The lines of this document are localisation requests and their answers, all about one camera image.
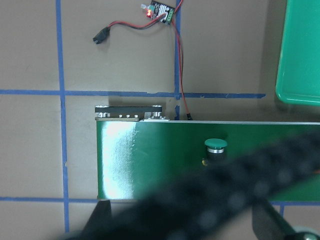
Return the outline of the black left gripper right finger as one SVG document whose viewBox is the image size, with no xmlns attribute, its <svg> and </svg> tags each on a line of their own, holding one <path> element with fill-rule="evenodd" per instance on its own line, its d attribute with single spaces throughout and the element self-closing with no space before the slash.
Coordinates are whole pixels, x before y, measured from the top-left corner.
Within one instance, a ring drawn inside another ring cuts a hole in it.
<svg viewBox="0 0 320 240">
<path fill-rule="evenodd" d="M 252 229 L 258 240 L 297 240 L 298 235 L 269 201 L 252 206 Z"/>
</svg>

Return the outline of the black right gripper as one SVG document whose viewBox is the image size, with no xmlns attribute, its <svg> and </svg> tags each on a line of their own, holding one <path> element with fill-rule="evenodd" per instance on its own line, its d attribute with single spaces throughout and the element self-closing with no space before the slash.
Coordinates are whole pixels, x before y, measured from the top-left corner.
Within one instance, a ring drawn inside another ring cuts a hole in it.
<svg viewBox="0 0 320 240">
<path fill-rule="evenodd" d="M 253 205 L 309 178 L 320 168 L 320 132 L 307 131 L 221 166 L 184 174 L 116 216 L 102 232 L 64 240 L 202 240 Z M 317 240 L 296 231 L 297 240 Z"/>
</svg>

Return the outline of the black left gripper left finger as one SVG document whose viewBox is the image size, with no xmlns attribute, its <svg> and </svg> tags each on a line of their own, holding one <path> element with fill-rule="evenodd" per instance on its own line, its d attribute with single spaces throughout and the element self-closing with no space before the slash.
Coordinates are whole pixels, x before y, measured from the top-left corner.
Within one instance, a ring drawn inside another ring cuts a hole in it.
<svg viewBox="0 0 320 240">
<path fill-rule="evenodd" d="M 100 200 L 85 224 L 83 233 L 100 233 L 112 221 L 112 208 L 109 200 Z"/>
</svg>

